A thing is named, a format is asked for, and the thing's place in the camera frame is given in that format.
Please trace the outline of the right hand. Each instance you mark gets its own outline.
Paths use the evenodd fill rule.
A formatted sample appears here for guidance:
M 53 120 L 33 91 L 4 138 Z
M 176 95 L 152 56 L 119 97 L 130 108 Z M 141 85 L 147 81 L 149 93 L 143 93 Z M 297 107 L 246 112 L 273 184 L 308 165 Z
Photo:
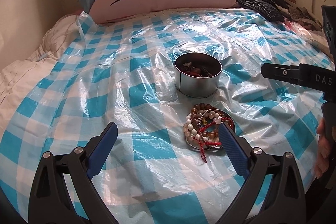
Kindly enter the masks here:
M 328 170 L 329 167 L 329 155 L 331 152 L 331 143 L 327 140 L 325 134 L 325 119 L 322 118 L 319 121 L 317 127 L 318 134 L 318 151 L 314 166 L 314 172 L 316 178 L 321 178 L 322 175 Z

